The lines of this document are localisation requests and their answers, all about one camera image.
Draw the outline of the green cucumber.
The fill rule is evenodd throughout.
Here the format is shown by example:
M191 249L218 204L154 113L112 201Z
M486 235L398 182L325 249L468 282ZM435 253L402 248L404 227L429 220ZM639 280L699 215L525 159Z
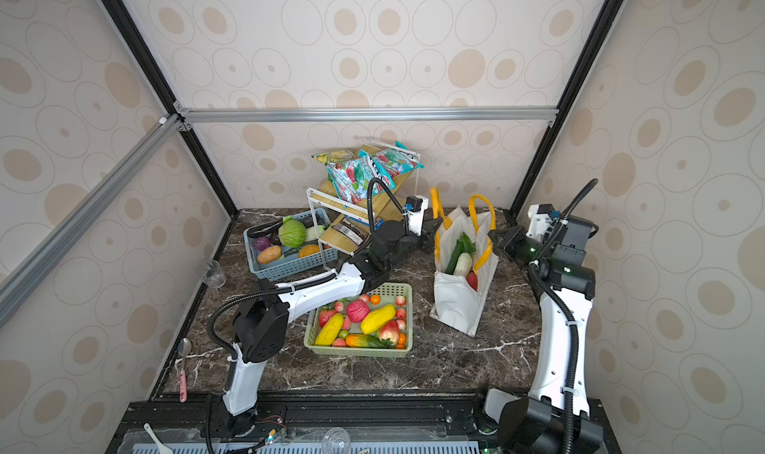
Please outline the green cucumber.
M449 259L449 262L448 262L448 265L446 267L446 270L445 270L445 273L448 274L448 275L453 275L453 271L454 271L454 268L455 268L456 261L457 261L459 255L461 254L459 251L455 250L455 246L454 246L454 249L452 251L451 257Z

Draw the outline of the white radish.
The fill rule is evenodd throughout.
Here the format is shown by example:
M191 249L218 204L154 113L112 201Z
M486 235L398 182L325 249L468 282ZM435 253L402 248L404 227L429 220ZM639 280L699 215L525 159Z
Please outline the white radish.
M467 278L472 271L472 266L472 256L468 253L461 253L456 261L453 274L456 277Z

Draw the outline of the leafy green vegetable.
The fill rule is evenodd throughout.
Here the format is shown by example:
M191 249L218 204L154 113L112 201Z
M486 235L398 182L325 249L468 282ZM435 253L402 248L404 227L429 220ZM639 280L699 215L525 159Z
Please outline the leafy green vegetable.
M475 244L466 234L462 234L457 241L455 250L460 253L473 254L476 251Z

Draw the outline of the white grocery tote bag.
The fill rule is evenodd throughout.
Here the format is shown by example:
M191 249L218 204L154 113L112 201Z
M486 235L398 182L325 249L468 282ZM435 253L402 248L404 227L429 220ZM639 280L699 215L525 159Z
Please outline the white grocery tote bag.
M444 211L440 194L430 189L433 216L442 218L434 245L434 306L430 315L468 336L475 336L481 314L494 278L498 256L493 253L489 233L496 229L496 214L492 203L478 194L470 198L468 211L457 207ZM445 273L458 238L466 234L475 244L472 271L478 276L478 291L468 286L466 278Z

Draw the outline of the green plastic fruit basket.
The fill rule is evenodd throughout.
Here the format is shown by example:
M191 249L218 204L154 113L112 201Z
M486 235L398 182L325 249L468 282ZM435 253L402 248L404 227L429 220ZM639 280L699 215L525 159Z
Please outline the green plastic fruit basket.
M378 305L371 303L371 296L378 295L381 302ZM351 302L363 300L370 308L370 312L378 310L385 305L396 306L396 317L400 327L400 343L392 348L349 348L346 346L345 338L349 334L363 334L360 324L352 324L346 314L346 307ZM324 306L309 314L308 328L304 335L304 346L312 350L314 354L322 356L366 356L367 358L402 358L412 350L414 335L412 334L412 315L414 314L414 292L412 287L403 283L386 283L380 288L362 294L356 298L342 299L333 304ZM336 312L340 312L345 317L345 324L340 331L338 338L332 346L315 346L314 341L321 328L326 324L329 318L332 318Z

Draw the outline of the red pepper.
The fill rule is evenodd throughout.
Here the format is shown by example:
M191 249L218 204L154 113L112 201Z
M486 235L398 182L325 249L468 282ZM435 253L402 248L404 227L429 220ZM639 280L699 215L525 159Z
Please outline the red pepper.
M470 271L466 277L466 281L468 286L472 288L475 292L478 291L478 276L473 272Z

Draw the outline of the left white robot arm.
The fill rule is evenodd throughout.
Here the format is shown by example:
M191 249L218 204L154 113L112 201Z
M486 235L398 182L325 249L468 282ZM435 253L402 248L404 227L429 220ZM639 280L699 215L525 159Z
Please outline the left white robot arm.
M207 336L228 353L228 378L222 402L232 416L256 406L258 388L270 358L282 350L287 328L296 318L340 299L368 294L390 280L390 272L416 250L432 250L444 219L437 191L428 198L412 196L400 204L381 179L379 185L394 203L402 220L375 221L367 208L370 236L336 269L290 284L271 284L264 291L238 296L221 305L207 319Z

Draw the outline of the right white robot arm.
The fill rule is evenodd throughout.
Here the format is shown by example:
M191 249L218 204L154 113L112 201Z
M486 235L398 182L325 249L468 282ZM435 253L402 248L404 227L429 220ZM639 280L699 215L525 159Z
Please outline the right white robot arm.
M486 394L484 413L496 423L497 444L505 452L595 453L604 443L605 430L590 415L584 340L596 296L595 272L584 261L599 227L574 214L597 184L589 181L561 211L531 206L527 227L489 234L495 252L525 270L542 318L528 393Z

